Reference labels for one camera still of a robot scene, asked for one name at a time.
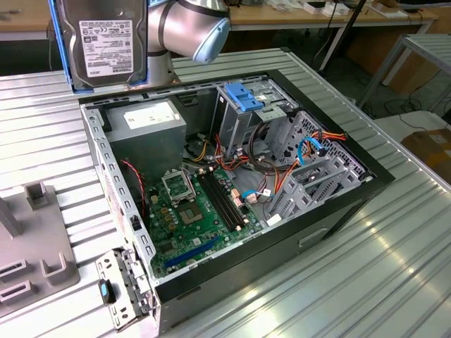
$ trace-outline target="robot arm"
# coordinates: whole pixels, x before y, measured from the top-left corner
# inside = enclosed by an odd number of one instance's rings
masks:
[[[222,0],[171,0],[149,7],[147,56],[150,85],[173,79],[169,51],[200,63],[212,62],[225,44],[230,29]]]

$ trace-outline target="hard drive label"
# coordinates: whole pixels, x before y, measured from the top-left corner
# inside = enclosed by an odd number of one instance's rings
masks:
[[[131,20],[80,21],[88,77],[133,71]]]

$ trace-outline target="aluminum table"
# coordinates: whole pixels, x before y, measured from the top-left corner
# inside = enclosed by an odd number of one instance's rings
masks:
[[[397,180],[344,230],[164,337],[449,336],[450,186],[289,51],[174,60],[182,81],[279,69]],[[0,196],[52,184],[81,281],[0,319],[0,337],[151,337],[146,320],[117,335],[94,260],[119,246],[63,73],[0,78]]]
[[[387,73],[388,68],[400,55],[401,51],[403,51],[401,56],[383,81],[385,86],[390,84],[390,81],[394,78],[412,51],[423,56],[427,61],[432,62],[438,68],[451,75],[451,34],[416,34],[401,36],[366,86],[364,94],[357,102],[358,107],[363,107],[368,101],[376,90],[379,82],[382,80],[382,77]],[[440,102],[450,91],[451,86],[440,95],[437,102]]]

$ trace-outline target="gray plastic holder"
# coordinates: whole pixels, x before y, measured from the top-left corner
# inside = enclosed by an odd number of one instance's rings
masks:
[[[80,280],[54,188],[24,190],[0,198],[0,317]]]

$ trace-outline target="barcode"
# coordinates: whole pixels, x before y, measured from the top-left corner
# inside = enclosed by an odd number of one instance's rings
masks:
[[[132,68],[113,69],[113,73],[130,73]]]
[[[104,67],[105,65],[110,65],[109,62],[90,62],[87,64],[88,67]]]

